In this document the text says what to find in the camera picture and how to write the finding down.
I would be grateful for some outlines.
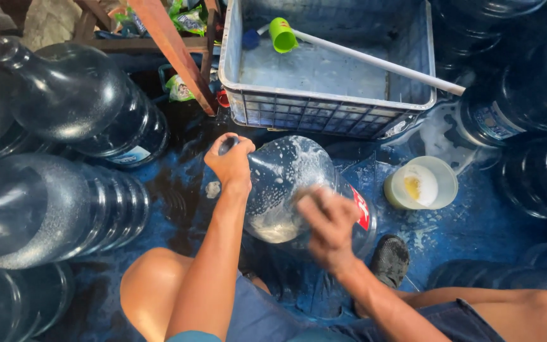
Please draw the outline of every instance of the person's right hand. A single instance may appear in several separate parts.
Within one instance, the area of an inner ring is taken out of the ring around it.
[[[233,136],[238,137],[239,144],[223,156],[219,156],[219,148],[223,142]],[[220,136],[210,150],[206,152],[204,161],[221,181],[223,190],[233,188],[242,192],[246,191],[246,194],[248,194],[252,189],[252,183],[250,182],[250,166],[248,166],[246,156],[254,151],[255,145],[250,139],[238,136],[235,133],[226,133]]]
[[[320,266],[336,276],[357,260],[351,248],[351,233],[361,212],[353,200],[327,187],[312,186],[297,202],[297,210],[312,228],[309,251]]]

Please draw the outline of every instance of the blue shorts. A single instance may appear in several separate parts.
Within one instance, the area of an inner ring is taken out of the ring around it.
[[[452,341],[504,342],[504,339],[462,299],[420,308],[417,311]],[[227,330],[228,342],[285,342],[305,330],[317,327],[316,323],[293,315],[238,272],[233,314]],[[358,342],[386,341],[383,330],[370,319],[322,329],[340,332]]]

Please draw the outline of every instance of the gray plastic crate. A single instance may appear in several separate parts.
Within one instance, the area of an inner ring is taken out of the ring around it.
[[[435,75],[424,0],[230,0],[219,76],[238,125],[374,139],[436,103],[436,89],[300,41],[253,51],[242,34],[281,16],[299,31]]]

